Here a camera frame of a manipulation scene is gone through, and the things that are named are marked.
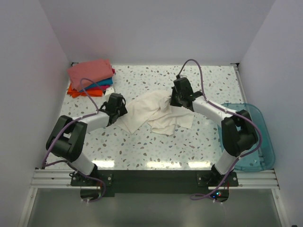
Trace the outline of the white t-shirt with red print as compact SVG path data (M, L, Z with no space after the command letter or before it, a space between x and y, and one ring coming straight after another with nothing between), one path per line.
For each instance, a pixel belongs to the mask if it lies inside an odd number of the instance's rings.
M155 90L144 93L126 104L127 114L119 117L115 125L134 134L147 123L156 134L173 135L176 126L191 129L194 113L184 107L170 105L171 93Z

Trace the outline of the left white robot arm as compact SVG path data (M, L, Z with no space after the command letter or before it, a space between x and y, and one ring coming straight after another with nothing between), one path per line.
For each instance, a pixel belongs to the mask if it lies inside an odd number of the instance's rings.
M112 125L126 113L125 98L121 94L112 93L95 113L74 119L60 116L46 143L47 153L62 158L81 172L81 179L86 185L94 185L98 181L98 168L82 152L85 136Z

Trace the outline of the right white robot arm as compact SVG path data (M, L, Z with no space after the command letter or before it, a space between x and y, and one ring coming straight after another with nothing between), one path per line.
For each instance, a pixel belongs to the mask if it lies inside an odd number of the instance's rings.
M203 92L193 91L187 78L176 76L173 83L171 106L184 107L201 114L221 127L223 153L207 177L208 183L221 186L228 180L228 175L238 160L247 155L255 144L261 145L260 129L248 111L237 112L206 99Z

